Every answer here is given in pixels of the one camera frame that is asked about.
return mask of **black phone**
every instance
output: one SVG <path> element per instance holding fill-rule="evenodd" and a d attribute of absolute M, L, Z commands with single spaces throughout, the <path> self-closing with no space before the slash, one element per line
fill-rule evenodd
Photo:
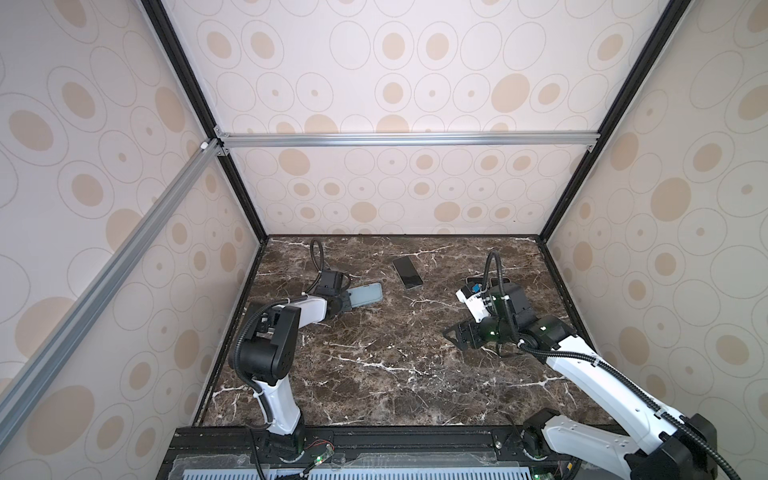
<path fill-rule="evenodd" d="M 419 276 L 419 272 L 416 271 L 413 262 L 411 262 L 411 257 L 395 258 L 392 261 L 392 265 L 395 267 L 395 270 L 397 270 L 397 274 L 400 275 L 400 280 L 402 280 L 402 284 L 406 287 L 406 290 L 424 284 L 422 278 Z"/>

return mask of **side wall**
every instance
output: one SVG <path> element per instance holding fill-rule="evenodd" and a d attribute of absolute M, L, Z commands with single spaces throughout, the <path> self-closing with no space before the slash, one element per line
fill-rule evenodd
<path fill-rule="evenodd" d="M 601 354 L 768 458 L 768 2 L 703 0 L 549 246 Z"/>
<path fill-rule="evenodd" d="M 0 5 L 0 392 L 202 137 L 130 0 Z"/>
<path fill-rule="evenodd" d="M 152 480 L 256 254 L 214 161 L 0 455 L 0 479 Z"/>

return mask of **black frame edge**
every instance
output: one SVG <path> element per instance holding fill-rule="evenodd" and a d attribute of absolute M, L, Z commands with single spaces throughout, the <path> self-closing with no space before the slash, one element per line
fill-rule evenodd
<path fill-rule="evenodd" d="M 409 233 L 392 233 L 392 234 L 374 234 L 374 233 L 272 233 L 270 238 L 291 238 L 291 237 L 308 237 L 308 238 L 332 238 L 332 237 L 363 237 L 363 238 L 519 238 L 536 240 L 538 235 L 531 233 L 530 235 L 514 235 L 507 233 L 505 235 L 494 235 L 491 233 L 476 233 L 474 235 L 459 235 L 457 233 L 449 234 L 409 234 Z"/>
<path fill-rule="evenodd" d="M 240 324 L 240 317 L 243 315 L 243 311 L 245 310 L 248 299 L 250 298 L 251 287 L 253 287 L 253 282 L 256 280 L 256 275 L 259 272 L 259 266 L 261 266 L 261 260 L 264 258 L 264 254 L 266 252 L 266 245 L 269 242 L 269 237 L 267 237 L 263 242 L 260 241 L 259 250 L 257 251 L 256 257 L 253 260 L 253 265 L 250 268 L 248 277 L 245 279 L 243 292 L 240 294 L 240 298 L 237 301 L 237 308 L 235 308 L 234 315 L 230 319 L 230 325 L 227 327 L 227 331 L 224 333 L 224 338 L 221 343 L 219 354 L 217 355 L 214 367 L 208 376 L 208 382 L 205 385 L 205 390 L 203 391 L 202 401 L 200 402 L 200 405 L 197 407 L 197 411 L 194 414 L 194 420 L 192 421 L 192 426 L 194 427 L 200 426 L 203 418 L 205 418 L 206 412 L 208 411 L 208 406 L 214 393 L 214 389 L 216 388 L 216 384 L 219 381 L 221 370 L 224 368 L 224 362 L 227 361 L 227 353 L 229 352 L 230 344 L 232 343 L 232 340 L 235 337 L 235 333 L 237 332 L 237 326 Z"/>
<path fill-rule="evenodd" d="M 208 138 L 218 138 L 216 133 L 216 119 L 213 113 L 211 113 L 210 107 L 205 100 L 203 90 L 200 88 L 200 84 L 197 82 L 187 56 L 184 54 L 184 49 L 181 46 L 178 36 L 174 30 L 173 25 L 170 23 L 170 18 L 165 10 L 161 0 L 141 0 L 141 4 L 144 6 L 144 10 L 147 13 L 147 17 L 152 23 L 152 27 L 157 33 L 157 37 L 160 39 L 160 43 L 163 45 L 166 55 L 170 64 L 173 66 L 176 76 L 181 83 L 181 87 L 187 94 L 194 113 L 196 114 L 200 124 L 203 126 L 203 130 Z M 250 199 L 250 195 L 245 188 L 243 178 L 240 176 L 240 172 L 237 171 L 232 157 L 227 149 L 224 149 L 227 153 L 225 156 L 219 157 L 219 162 L 227 175 L 227 179 L 234 190 L 237 200 L 240 202 L 240 206 L 243 208 L 248 222 L 251 228 L 256 233 L 259 242 L 266 242 L 266 231 L 261 223 L 256 208 L 253 206 L 253 202 Z"/>
<path fill-rule="evenodd" d="M 654 63 L 658 59 L 660 53 L 667 44 L 667 40 L 672 35 L 672 32 L 677 27 L 677 23 L 682 18 L 691 0 L 670 0 L 664 12 L 659 17 L 654 30 L 651 32 L 648 40 L 643 47 L 640 55 L 637 57 L 637 61 L 632 66 L 627 80 L 619 90 L 614 103 L 608 110 L 603 123 L 598 128 L 600 138 L 593 146 L 591 151 L 587 151 L 584 157 L 581 159 L 576 171 L 571 179 L 568 181 L 563 194 L 560 196 L 557 205 L 555 205 L 552 214 L 547 219 L 547 223 L 541 230 L 541 240 L 543 243 L 547 243 L 557 228 L 560 220 L 565 215 L 566 210 L 571 205 L 571 202 L 576 197 L 581 185 L 586 181 L 589 172 L 592 169 L 595 161 L 602 153 L 608 141 L 611 139 L 612 134 L 621 122 L 621 118 L 629 108 L 631 102 L 635 98 L 640 86 L 645 81 L 648 73 L 654 66 Z"/>
<path fill-rule="evenodd" d="M 578 335 L 584 339 L 587 345 L 589 345 L 590 348 L 594 350 L 594 343 L 592 342 L 592 338 L 589 336 L 587 327 L 584 325 L 584 320 L 581 319 L 581 315 L 579 315 L 578 310 L 576 310 L 576 304 L 574 303 L 573 298 L 571 298 L 571 294 L 568 292 L 568 288 L 565 286 L 565 282 L 563 281 L 563 277 L 560 275 L 558 266 L 554 263 L 554 258 L 552 258 L 552 254 L 549 252 L 549 247 L 547 247 L 546 242 L 544 242 L 544 239 L 541 237 L 536 239 L 536 244 L 538 245 L 538 249 L 541 252 L 541 256 L 544 258 L 544 264 L 547 266 L 547 271 L 552 276 L 554 287 L 558 289 L 560 298 L 563 300 L 565 312 L 568 314 L 568 317 L 574 324 L 576 333 L 578 333 Z"/>

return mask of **marble tabletop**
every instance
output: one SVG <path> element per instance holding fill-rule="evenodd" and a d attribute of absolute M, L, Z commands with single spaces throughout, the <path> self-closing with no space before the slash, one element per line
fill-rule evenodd
<path fill-rule="evenodd" d="M 508 425 L 551 407 L 587 424 L 611 417 L 530 355 L 500 359 L 488 344 L 460 352 L 442 337 L 470 318 L 455 296 L 495 248 L 505 275 L 539 315 L 569 321 L 536 243 L 511 237 L 327 237 L 326 262 L 353 286 L 381 282 L 384 300 L 302 328 L 289 374 L 307 425 Z M 295 296 L 317 273 L 308 237 L 273 237 L 252 300 Z M 424 280 L 406 291 L 392 260 L 410 255 Z M 258 402 L 225 366 L 202 425 L 261 425 Z"/>

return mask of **polka dot wall panel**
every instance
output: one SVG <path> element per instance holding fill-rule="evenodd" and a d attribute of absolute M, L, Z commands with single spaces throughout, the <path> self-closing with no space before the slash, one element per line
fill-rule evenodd
<path fill-rule="evenodd" d="M 684 19 L 549 246 L 609 362 L 768 458 L 768 2 Z"/>
<path fill-rule="evenodd" d="M 584 145 L 234 148 L 268 233 L 536 234 Z"/>
<path fill-rule="evenodd" d="M 223 131 L 596 129 L 666 0 L 174 0 Z"/>
<path fill-rule="evenodd" d="M 200 142 L 132 1 L 0 5 L 0 391 Z"/>
<path fill-rule="evenodd" d="M 0 479 L 154 480 L 256 248 L 214 161 L 0 455 Z"/>

